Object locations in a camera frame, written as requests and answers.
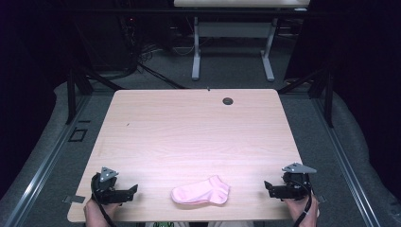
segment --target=sock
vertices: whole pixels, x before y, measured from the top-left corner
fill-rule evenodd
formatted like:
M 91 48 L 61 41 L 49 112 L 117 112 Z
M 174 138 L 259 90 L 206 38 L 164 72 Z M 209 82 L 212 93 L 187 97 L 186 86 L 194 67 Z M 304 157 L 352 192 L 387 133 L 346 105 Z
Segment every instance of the sock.
M 223 183 L 218 176 L 213 176 L 204 182 L 174 188 L 171 198 L 181 204 L 223 204 L 228 199 L 229 189 L 230 186 Z

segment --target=table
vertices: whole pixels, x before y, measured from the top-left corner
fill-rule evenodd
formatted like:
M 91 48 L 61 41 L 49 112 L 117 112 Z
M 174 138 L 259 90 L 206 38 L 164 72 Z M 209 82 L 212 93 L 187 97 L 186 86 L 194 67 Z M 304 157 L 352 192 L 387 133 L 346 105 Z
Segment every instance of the table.
M 226 105 L 229 97 L 233 103 Z M 119 172 L 115 188 L 138 183 L 119 221 L 264 220 L 289 218 L 264 181 L 283 184 L 282 167 L 301 158 L 277 92 L 269 89 L 130 90 L 115 93 L 79 184 L 106 166 Z M 174 187 L 218 175 L 231 186 L 222 205 L 182 205 Z M 68 219 L 83 222 L 73 203 Z
M 309 0 L 175 0 L 174 6 L 179 8 L 268 8 L 296 9 L 307 8 Z M 260 51 L 266 78 L 274 81 L 269 53 L 274 38 L 277 19 L 271 23 L 201 23 L 198 17 L 194 20 L 194 63 L 192 79 L 200 78 L 201 50 L 200 37 L 252 37 L 267 38 L 264 50 Z

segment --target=white desk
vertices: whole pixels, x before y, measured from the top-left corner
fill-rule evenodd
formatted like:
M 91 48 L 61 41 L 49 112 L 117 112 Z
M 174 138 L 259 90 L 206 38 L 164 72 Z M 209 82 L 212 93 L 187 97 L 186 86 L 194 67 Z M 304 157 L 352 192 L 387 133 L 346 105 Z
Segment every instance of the white desk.
M 307 8 L 309 0 L 175 0 L 174 6 L 180 8 L 268 8 L 268 9 L 296 9 Z M 200 23 L 198 18 L 194 22 L 194 63 L 192 79 L 200 78 L 201 50 L 200 37 L 253 37 L 267 38 L 265 49 L 261 57 L 268 81 L 274 81 L 271 70 L 269 53 L 274 38 L 277 20 L 272 23 Z

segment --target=wooden table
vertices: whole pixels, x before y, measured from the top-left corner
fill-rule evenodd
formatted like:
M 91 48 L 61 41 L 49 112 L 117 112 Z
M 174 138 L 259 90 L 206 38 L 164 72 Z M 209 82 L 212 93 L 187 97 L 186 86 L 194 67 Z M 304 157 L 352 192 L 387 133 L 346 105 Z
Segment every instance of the wooden table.
M 232 105 L 223 98 L 232 99 Z M 139 184 L 120 221 L 263 220 L 289 218 L 264 181 L 283 184 L 282 167 L 301 163 L 274 90 L 131 90 L 115 93 L 77 195 L 89 200 L 91 178 L 106 166 L 115 188 Z M 222 205 L 181 205 L 174 187 L 218 175 L 231 186 Z M 68 219 L 83 222 L 85 203 Z

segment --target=wire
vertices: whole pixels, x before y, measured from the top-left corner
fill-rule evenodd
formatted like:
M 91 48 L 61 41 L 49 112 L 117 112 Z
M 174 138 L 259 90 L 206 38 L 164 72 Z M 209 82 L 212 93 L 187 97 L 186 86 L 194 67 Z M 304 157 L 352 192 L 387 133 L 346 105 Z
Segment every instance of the wire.
M 189 29 L 191 29 L 192 31 L 192 35 L 195 35 L 194 32 L 194 28 L 191 26 L 191 23 L 188 20 L 188 17 L 185 17 L 186 23 L 188 24 Z M 189 51 L 185 52 L 185 53 L 180 53 L 177 49 L 178 48 L 191 48 Z M 190 54 L 192 52 L 192 50 L 195 48 L 195 45 L 193 44 L 192 46 L 188 46 L 188 47 L 173 47 L 172 49 L 174 50 L 174 52 L 176 52 L 176 54 L 181 55 L 181 56 L 185 56 L 187 54 Z
M 304 220 L 304 218 L 305 218 L 307 212 L 309 211 L 310 207 L 312 206 L 312 193 L 311 193 L 311 191 L 310 191 L 305 185 L 303 185 L 302 183 L 299 183 L 299 182 L 294 181 L 294 180 L 290 180 L 290 181 L 293 182 L 293 183 L 298 184 L 298 185 L 301 186 L 301 187 L 303 187 L 303 188 L 307 191 L 307 195 L 308 195 L 308 197 L 309 197 L 309 199 L 307 200 L 307 203 L 306 203 L 304 212 L 298 217 L 298 219 L 295 221 L 295 223 L 294 223 L 294 225 L 293 225 L 293 227 L 298 227 L 298 226 L 300 225 L 300 223 Z
M 178 89 L 187 89 L 186 87 L 174 82 L 173 80 L 163 76 L 162 74 L 153 71 L 152 69 L 146 67 L 144 64 L 142 64 L 141 62 L 138 62 L 138 65 L 141 66 L 145 71 L 147 71 L 148 73 L 150 73 L 151 75 L 153 75 L 155 78 L 157 79 L 161 79 L 162 81 L 164 81 L 165 83 L 167 83 L 168 85 L 170 85 L 173 88 L 178 88 Z
M 153 58 L 153 52 L 160 50 L 157 44 L 143 44 L 141 54 L 138 56 L 138 62 L 143 63 Z
M 91 182 L 91 190 L 92 190 L 93 198 L 95 198 L 95 202 L 96 202 L 97 206 L 99 207 L 101 214 L 102 214 L 103 217 L 106 219 L 107 223 L 108 223 L 110 226 L 112 226 L 112 227 L 117 227 L 117 226 L 113 223 L 113 221 L 112 221 L 112 219 L 109 217 L 109 215 L 106 213 L 106 211 L 104 211 L 103 206 L 102 206 L 102 205 L 100 204 L 100 202 L 97 200 L 97 197 L 96 197 L 95 191 L 94 191 L 94 181 L 95 181 L 95 180 L 92 179 L 92 182 Z

